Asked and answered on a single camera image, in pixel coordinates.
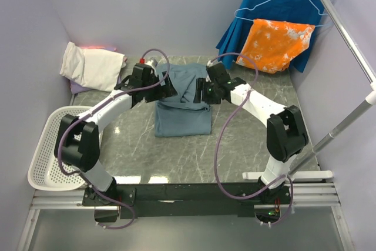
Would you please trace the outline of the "grey-blue t shirt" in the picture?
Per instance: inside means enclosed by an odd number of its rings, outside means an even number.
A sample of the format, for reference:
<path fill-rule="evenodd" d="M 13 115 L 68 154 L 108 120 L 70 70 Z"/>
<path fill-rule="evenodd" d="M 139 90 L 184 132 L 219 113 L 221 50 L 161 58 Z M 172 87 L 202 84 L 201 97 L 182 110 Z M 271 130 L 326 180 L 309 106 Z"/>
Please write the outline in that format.
<path fill-rule="evenodd" d="M 169 78 L 177 95 L 155 103 L 155 136 L 170 138 L 209 135 L 212 131 L 212 109 L 194 103 L 196 79 L 207 76 L 205 66 L 198 63 L 171 65 Z"/>

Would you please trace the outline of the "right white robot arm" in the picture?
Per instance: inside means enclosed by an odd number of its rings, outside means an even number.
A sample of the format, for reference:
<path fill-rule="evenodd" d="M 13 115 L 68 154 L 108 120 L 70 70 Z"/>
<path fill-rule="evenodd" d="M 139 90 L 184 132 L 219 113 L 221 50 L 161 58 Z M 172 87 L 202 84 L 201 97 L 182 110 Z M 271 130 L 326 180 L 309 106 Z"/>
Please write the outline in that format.
<path fill-rule="evenodd" d="M 226 100 L 237 106 L 221 128 L 214 150 L 214 176 L 219 188 L 224 190 L 217 171 L 220 142 L 232 118 L 244 109 L 266 127 L 270 157 L 259 178 L 263 185 L 258 188 L 258 198 L 264 203 L 273 202 L 278 197 L 277 188 L 287 179 L 292 161 L 308 144 L 300 109 L 274 102 L 243 79 L 231 78 L 222 63 L 208 62 L 206 71 L 207 77 L 196 81 L 194 102 L 214 105 Z"/>

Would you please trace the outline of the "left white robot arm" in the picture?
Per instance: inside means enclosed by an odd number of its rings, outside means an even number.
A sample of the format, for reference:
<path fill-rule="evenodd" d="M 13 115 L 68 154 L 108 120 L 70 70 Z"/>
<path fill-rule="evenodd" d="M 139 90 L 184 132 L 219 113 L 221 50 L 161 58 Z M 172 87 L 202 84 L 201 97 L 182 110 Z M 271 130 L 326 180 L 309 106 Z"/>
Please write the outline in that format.
<path fill-rule="evenodd" d="M 120 114 L 141 101 L 154 102 L 177 94 L 168 71 L 156 72 L 148 63 L 137 63 L 114 90 L 95 106 L 78 116 L 65 115 L 60 122 L 55 145 L 58 165 L 69 165 L 97 190 L 104 205 L 117 199 L 116 181 L 99 160 L 99 135 Z"/>

